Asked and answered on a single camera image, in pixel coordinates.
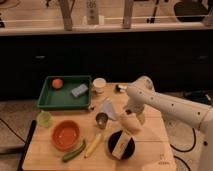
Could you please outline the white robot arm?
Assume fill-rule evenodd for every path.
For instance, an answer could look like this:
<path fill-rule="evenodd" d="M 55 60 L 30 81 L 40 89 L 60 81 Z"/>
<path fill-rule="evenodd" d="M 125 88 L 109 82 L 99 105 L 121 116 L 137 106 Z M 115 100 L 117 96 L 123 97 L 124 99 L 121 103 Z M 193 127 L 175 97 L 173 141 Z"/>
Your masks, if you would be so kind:
<path fill-rule="evenodd" d="M 202 132 L 205 137 L 198 171 L 213 171 L 212 106 L 158 93 L 155 91 L 152 80 L 147 76 L 142 76 L 130 83 L 126 88 L 126 94 L 129 97 L 130 110 L 146 104 Z"/>

